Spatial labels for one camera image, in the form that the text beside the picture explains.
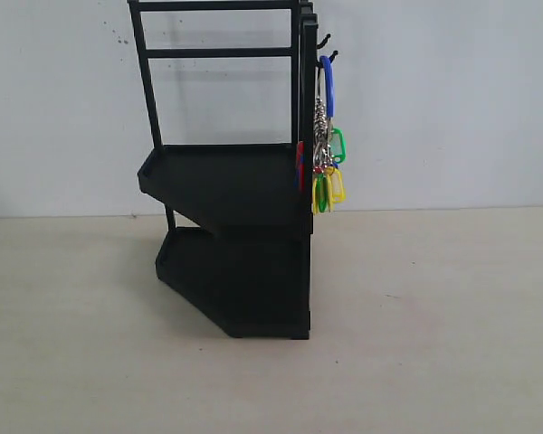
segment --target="stand base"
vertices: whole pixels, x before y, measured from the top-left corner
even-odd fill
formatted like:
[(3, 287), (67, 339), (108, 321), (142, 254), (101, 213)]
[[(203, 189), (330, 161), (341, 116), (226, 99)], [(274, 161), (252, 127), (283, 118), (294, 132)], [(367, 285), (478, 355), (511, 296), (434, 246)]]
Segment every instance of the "stand base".
[(300, 241), (227, 241), (200, 228), (170, 231), (157, 276), (232, 337), (308, 339)]

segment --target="floor surface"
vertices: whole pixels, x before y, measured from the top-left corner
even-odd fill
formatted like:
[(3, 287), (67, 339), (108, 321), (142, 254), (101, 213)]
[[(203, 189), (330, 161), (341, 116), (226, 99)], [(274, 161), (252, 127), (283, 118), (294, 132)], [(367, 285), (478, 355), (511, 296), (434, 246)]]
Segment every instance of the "floor surface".
[(543, 433), (543, 209), (315, 229), (311, 339), (233, 340), (163, 218), (0, 220), (0, 434)]

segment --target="white wall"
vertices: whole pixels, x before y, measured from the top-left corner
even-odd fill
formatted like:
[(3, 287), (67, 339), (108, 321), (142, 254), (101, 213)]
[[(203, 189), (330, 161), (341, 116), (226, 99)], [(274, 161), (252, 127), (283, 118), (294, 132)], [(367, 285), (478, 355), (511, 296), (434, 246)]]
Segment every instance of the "white wall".
[[(543, 204), (543, 0), (319, 0), (317, 10), (341, 52), (342, 209)], [(287, 41), (286, 17), (266, 16), (145, 23), (155, 46)], [(157, 61), (166, 142), (285, 139), (288, 68)], [(150, 148), (126, 2), (0, 2), (0, 216), (160, 212), (138, 192)]]

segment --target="shelf tray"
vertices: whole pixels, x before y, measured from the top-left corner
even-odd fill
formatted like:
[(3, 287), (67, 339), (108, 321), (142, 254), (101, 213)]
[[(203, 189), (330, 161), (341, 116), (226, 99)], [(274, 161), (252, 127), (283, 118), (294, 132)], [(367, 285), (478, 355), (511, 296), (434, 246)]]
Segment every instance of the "shelf tray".
[(158, 277), (233, 337), (308, 339), (300, 241), (232, 241), (201, 228), (170, 231)]
[(165, 146), (138, 172), (147, 193), (218, 236), (301, 235), (289, 145)]

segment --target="black display stand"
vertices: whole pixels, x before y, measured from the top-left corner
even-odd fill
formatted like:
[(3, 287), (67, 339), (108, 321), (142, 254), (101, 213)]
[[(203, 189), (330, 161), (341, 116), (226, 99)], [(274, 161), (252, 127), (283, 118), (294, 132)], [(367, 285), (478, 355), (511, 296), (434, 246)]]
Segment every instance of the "black display stand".
[[(312, 3), (129, 0), (129, 8), (154, 145), (138, 181), (167, 214), (158, 277), (230, 336), (308, 339), (318, 39)], [(147, 12), (271, 9), (291, 11), (291, 46), (148, 49), (141, 21)], [(232, 57), (291, 58), (291, 142), (164, 145), (148, 60)], [(295, 184), (299, 141), (304, 143), (301, 192)], [(200, 227), (176, 227), (174, 211)]]

